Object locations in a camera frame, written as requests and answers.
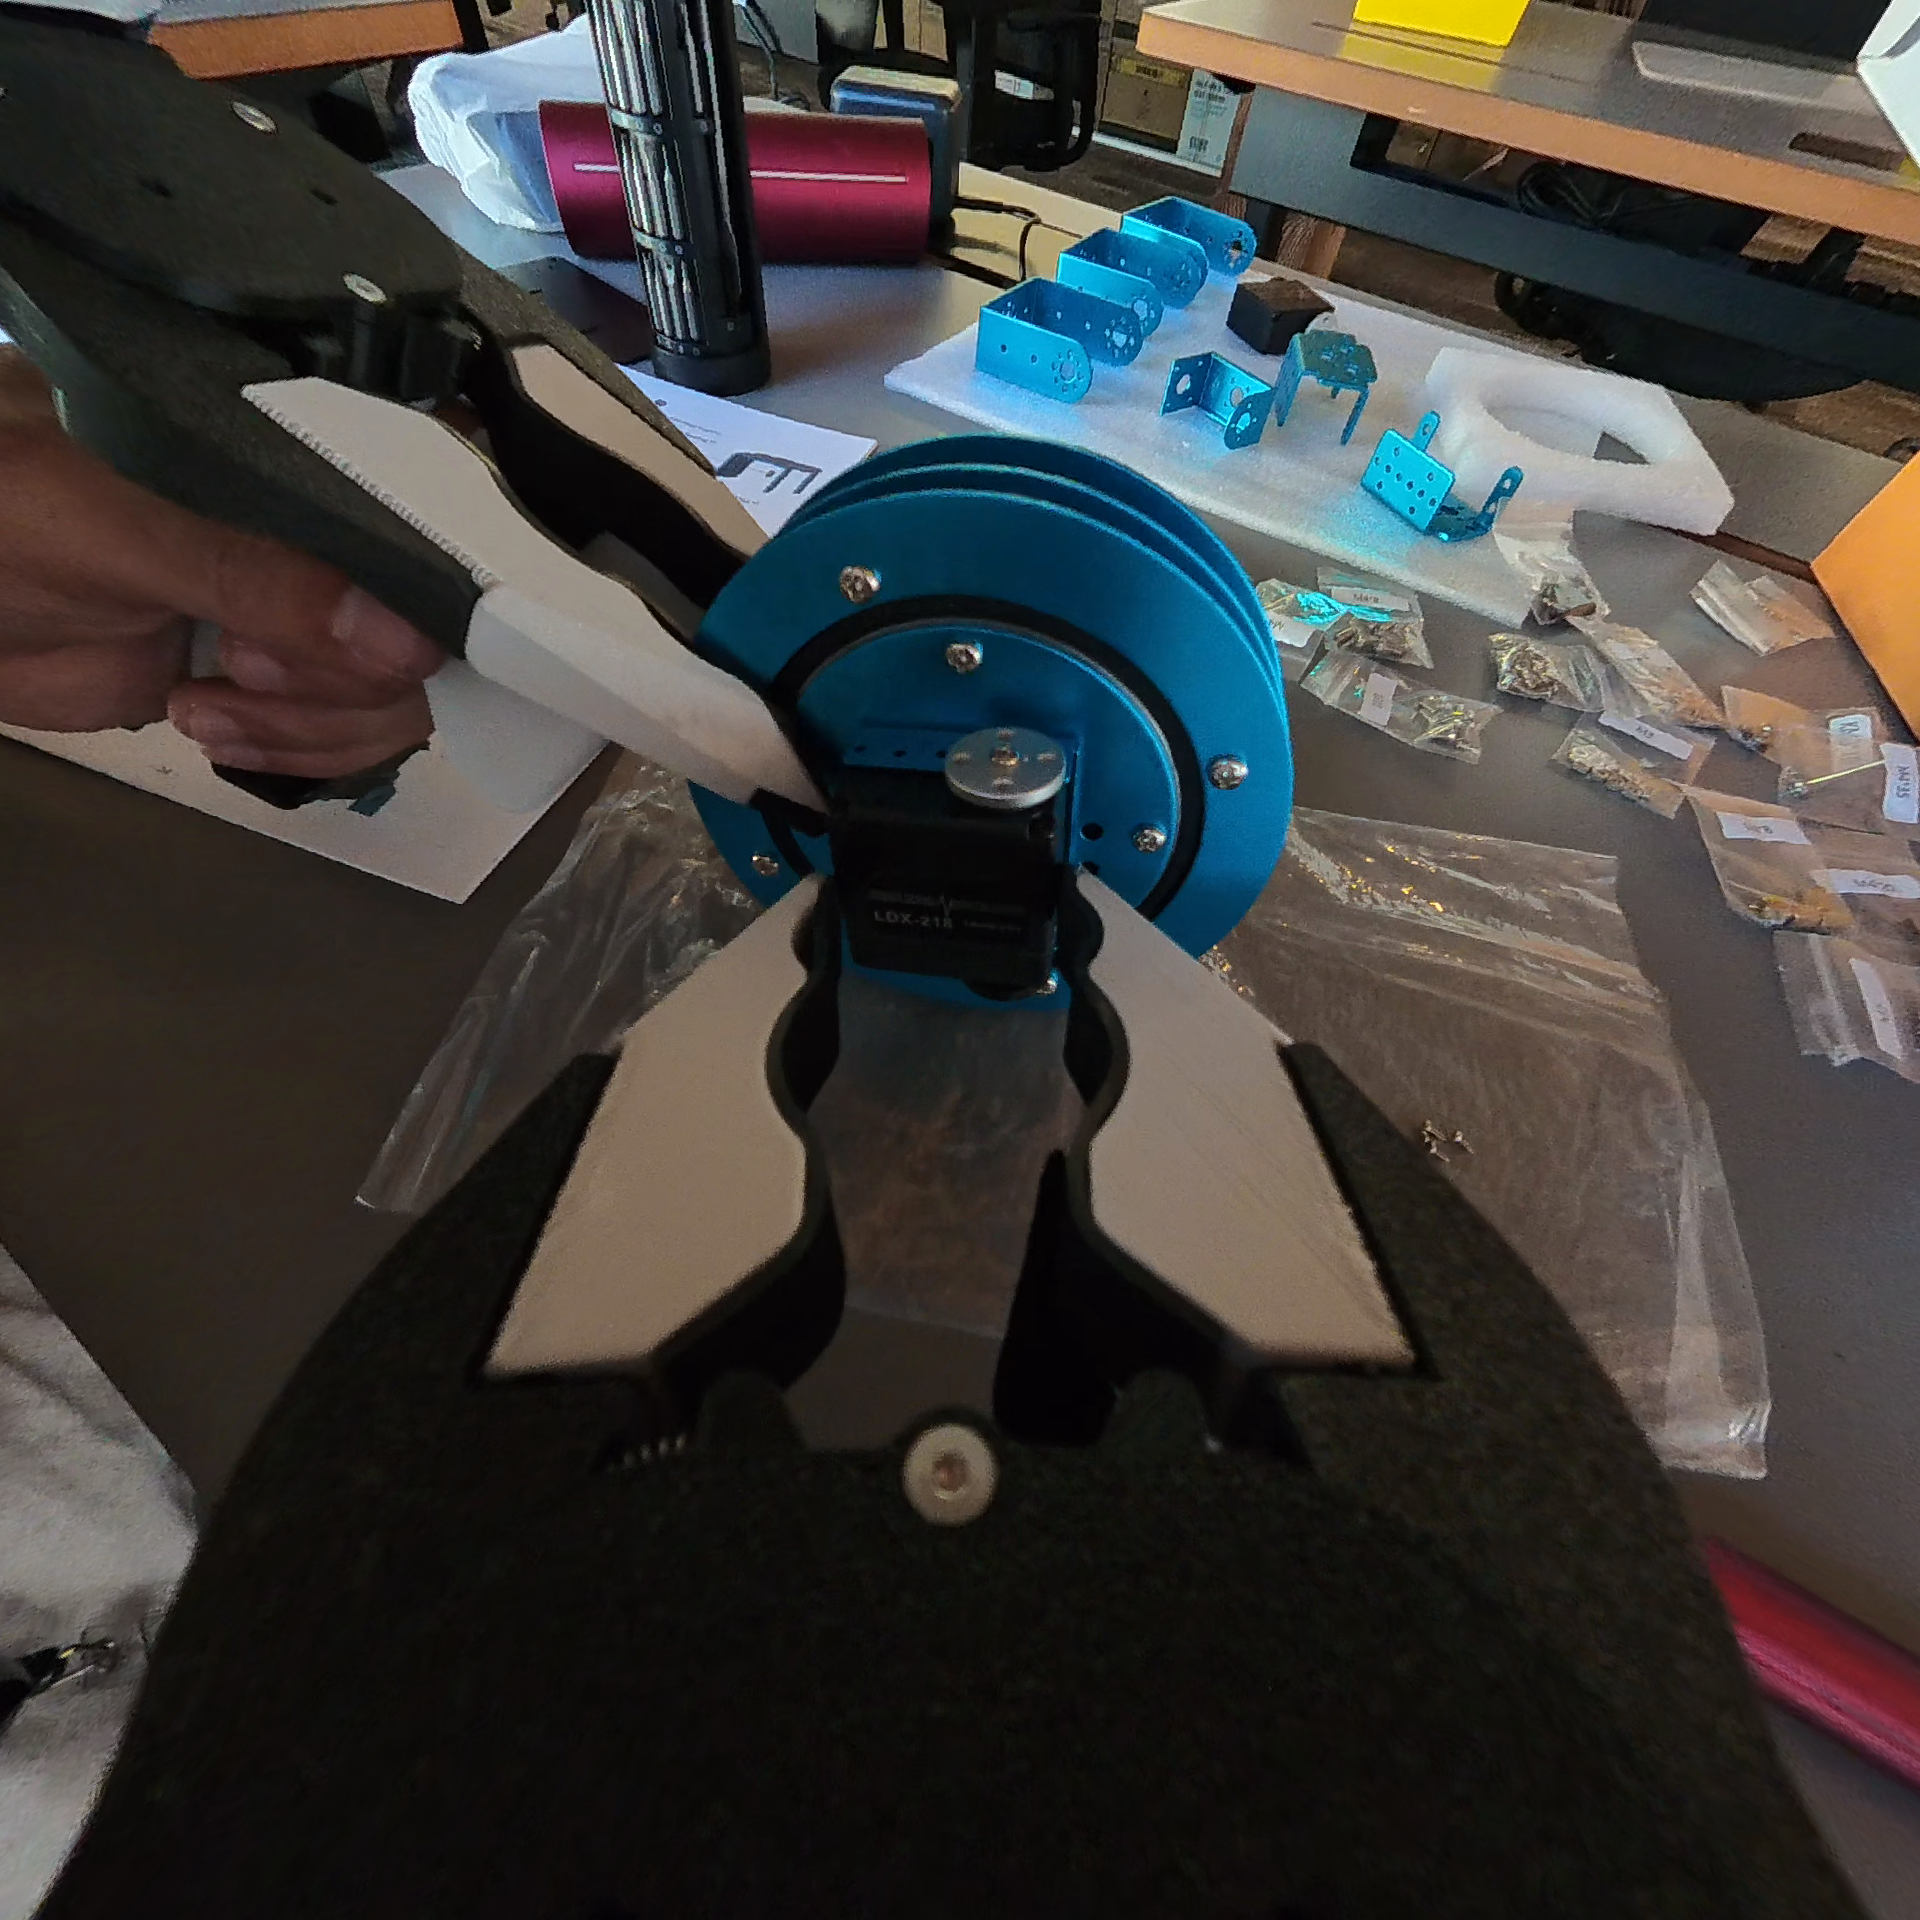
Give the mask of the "blue round turntable base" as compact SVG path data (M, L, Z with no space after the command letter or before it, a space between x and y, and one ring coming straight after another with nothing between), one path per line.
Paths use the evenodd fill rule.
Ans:
M1067 876L1181 955L1214 955L1289 850L1293 733L1263 594L1122 457L1021 431L876 454L713 603L705 652L774 702L830 809L858 725L1060 733ZM748 898L835 876L830 809L705 782L696 809Z

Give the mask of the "yellow box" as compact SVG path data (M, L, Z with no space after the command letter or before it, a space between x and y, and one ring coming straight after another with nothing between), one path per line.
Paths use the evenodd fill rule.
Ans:
M1525 0L1350 0L1350 23L1509 48Z

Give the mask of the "orange cardboard box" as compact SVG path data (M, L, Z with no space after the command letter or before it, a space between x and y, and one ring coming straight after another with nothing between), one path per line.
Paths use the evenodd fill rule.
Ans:
M1900 457L1809 556L1809 588L1879 665L1893 714L1920 714L1920 457Z

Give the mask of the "pink red rod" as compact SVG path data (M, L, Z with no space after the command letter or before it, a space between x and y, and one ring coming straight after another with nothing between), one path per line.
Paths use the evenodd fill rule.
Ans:
M1920 1660L1717 1540L1702 1540L1702 1572L1753 1685L1920 1789Z

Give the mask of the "grey desk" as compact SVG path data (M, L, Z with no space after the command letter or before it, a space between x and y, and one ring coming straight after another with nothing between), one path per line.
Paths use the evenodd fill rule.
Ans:
M608 1056L349 1290L422 921L83 790L0 869L0 1237L155 1435L252 1409L47 1920L1850 1914L1609 1368L1327 1042L1278 1027L1407 1368L1289 1368L1293 1446L1171 1368L1021 1446L1002 1339L854 1290L661 1432L481 1380Z

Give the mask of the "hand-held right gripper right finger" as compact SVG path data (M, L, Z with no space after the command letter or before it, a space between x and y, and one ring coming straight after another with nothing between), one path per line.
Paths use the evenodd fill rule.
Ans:
M1046 1163L990 1432L1098 1446L1171 1368L1214 1446L1293 1446L1289 1368L1407 1368L1289 1032L1106 876L1060 888L1060 974L1086 1120Z

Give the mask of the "red metal cylinder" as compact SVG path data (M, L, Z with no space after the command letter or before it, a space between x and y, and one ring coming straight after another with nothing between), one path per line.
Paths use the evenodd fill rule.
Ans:
M628 188L598 101L547 101L547 171L580 263L628 263ZM748 110L748 221L772 270L911 270L959 203L954 137L920 121Z

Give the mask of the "blue perforated bracket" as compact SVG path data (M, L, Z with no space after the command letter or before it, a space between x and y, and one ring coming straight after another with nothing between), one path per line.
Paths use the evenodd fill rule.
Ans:
M1430 454L1438 443L1438 412L1421 416L1421 431L1379 431L1363 496L1390 502L1407 534L1430 539L1476 539L1492 534L1506 502L1525 485L1525 464L1506 464L1492 496L1469 506L1452 496L1452 464Z

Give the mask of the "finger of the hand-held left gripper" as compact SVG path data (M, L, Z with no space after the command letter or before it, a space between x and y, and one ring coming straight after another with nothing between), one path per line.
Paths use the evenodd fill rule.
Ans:
M422 673L439 762L509 809L558 790L558 746L628 746L730 801L830 809L774 714L684 652L628 588L558 554L452 428L322 381L252 381L286 431L474 575L471 661Z
M713 613L772 539L713 457L598 353L481 339L481 443L522 506L569 539L614 539L654 613Z

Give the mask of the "white plastic bag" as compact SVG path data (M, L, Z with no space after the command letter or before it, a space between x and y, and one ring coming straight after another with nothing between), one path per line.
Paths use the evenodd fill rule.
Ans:
M410 73L410 122L422 171L462 176L462 190L492 229L558 232L549 171L547 171L547 101L598 110L590 23L528 32L498 48L439 48Z

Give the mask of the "white assembly booklet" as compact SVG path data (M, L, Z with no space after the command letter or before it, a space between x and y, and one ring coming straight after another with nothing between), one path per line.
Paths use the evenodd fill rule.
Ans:
M730 496L748 506L758 534L774 534L802 502L830 496L830 475L876 454L867 431L661 381L654 370L628 379L730 475ZM598 733L549 714L528 714L509 690L474 690L474 702L481 702L474 746L437 733L414 762L401 762L395 790L302 801L302 809L226 782L179 725L138 725L138 733L5 725L5 746L146 782L200 816L302 843L316 857L395 876L410 894L471 898L522 850L522 833L598 762Z

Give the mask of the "black servo motor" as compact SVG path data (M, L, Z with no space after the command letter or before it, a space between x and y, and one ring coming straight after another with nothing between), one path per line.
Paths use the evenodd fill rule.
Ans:
M1055 997L1079 751L1035 725L858 725L830 809L854 969Z

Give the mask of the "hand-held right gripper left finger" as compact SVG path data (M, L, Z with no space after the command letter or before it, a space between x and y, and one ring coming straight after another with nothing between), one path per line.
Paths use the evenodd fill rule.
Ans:
M835 1056L844 910L802 876L628 1027L481 1380L635 1380L661 1432L730 1368L791 1388L844 1331Z

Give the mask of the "person's white shirt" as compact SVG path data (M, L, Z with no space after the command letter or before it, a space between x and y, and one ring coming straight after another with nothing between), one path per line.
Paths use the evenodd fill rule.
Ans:
M0 1262L0 1660L107 1645L0 1714L0 1914L31 1920L129 1745L189 1565L189 1489L107 1368Z

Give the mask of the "small black block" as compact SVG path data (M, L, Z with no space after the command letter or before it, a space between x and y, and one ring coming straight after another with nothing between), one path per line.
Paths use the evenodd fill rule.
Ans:
M1340 300L1313 293L1302 273L1245 273L1230 300L1230 333L1263 357L1289 357L1289 339L1313 333L1322 316L1340 316Z

